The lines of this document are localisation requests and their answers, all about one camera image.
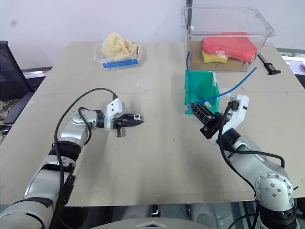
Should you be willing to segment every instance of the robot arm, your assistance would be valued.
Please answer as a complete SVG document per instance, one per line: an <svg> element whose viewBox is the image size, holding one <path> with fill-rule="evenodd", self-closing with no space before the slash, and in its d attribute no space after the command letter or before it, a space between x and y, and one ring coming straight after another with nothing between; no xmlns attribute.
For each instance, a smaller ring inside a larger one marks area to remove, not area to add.
<svg viewBox="0 0 305 229"><path fill-rule="evenodd" d="M245 95L232 98L227 107L228 115L232 116L230 120L227 115L212 114L201 104L191 103L191 108L204 124L200 129L202 134L212 143L222 144L224 159L254 189L260 211L261 228L295 229L298 223L295 219L293 186L284 168L260 155L261 150L234 129L243 121L248 103L249 98Z"/></svg>
<svg viewBox="0 0 305 229"><path fill-rule="evenodd" d="M121 137L122 127L143 123L139 114L125 114L124 103L118 98L102 111L80 108L71 113L67 125L58 138L58 148L64 167L62 206L67 204L73 189L74 168L78 156L88 141L88 131L97 128L117 129ZM60 168L55 147L49 152L24 190L20 200L0 213L0 228L7 229L48 229L60 191Z"/></svg>

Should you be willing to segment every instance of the cardboard box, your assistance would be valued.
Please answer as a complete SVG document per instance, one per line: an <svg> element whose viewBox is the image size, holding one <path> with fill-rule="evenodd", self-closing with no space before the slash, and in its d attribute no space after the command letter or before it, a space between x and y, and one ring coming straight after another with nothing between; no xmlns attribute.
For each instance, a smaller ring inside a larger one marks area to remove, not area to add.
<svg viewBox="0 0 305 229"><path fill-rule="evenodd" d="M202 57L200 41L190 42L189 48L191 50L189 59L190 70L240 71L243 68L243 61L231 57L228 57L226 63L205 63Z"/></svg>

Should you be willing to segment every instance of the table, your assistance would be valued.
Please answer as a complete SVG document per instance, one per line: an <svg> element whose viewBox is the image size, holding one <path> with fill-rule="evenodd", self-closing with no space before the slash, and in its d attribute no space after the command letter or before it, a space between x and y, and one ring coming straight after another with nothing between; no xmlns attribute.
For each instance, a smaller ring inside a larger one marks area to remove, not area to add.
<svg viewBox="0 0 305 229"><path fill-rule="evenodd" d="M253 199L251 188L224 162L219 148L200 133L202 124L184 114L183 43L142 44L139 66L103 70L93 61L96 42L72 43L52 68L0 146L1 203L22 199L28 179L48 154L64 110L95 87L114 90L126 110L145 123L116 131L93 131L77 161L74 189L67 206L202 203ZM234 94L250 98L245 121L237 128L263 151L285 158L294 197L305 196L303 136L305 90L268 43L261 51L278 75L258 69ZM246 73L217 73L220 90L230 89ZM224 111L229 95L223 96ZM104 109L107 92L94 92L75 109Z"/></svg>

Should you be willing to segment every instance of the black chair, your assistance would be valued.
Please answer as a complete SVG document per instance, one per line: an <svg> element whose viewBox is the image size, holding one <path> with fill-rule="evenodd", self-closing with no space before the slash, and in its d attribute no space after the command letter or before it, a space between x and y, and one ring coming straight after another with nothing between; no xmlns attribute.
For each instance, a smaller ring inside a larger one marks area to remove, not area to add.
<svg viewBox="0 0 305 229"><path fill-rule="evenodd" d="M33 94L34 91L12 55L8 42L0 41L0 100L20 99L3 123L13 124Z"/></svg>

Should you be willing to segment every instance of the clear plastic bin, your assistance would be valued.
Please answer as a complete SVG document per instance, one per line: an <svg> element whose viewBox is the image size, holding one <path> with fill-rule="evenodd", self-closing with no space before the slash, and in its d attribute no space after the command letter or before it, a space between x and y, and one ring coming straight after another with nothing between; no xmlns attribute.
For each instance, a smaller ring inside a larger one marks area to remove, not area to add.
<svg viewBox="0 0 305 229"><path fill-rule="evenodd" d="M186 6L182 9L182 23L187 51L191 52L190 70L246 72L267 38L275 34L255 8ZM225 57L225 63L211 54Z"/></svg>
<svg viewBox="0 0 305 229"><path fill-rule="evenodd" d="M141 59L141 46L139 43L135 44L138 46L136 54L128 54L120 58L107 58L101 52L102 43L98 43L94 47L93 59L104 69L139 64Z"/></svg>

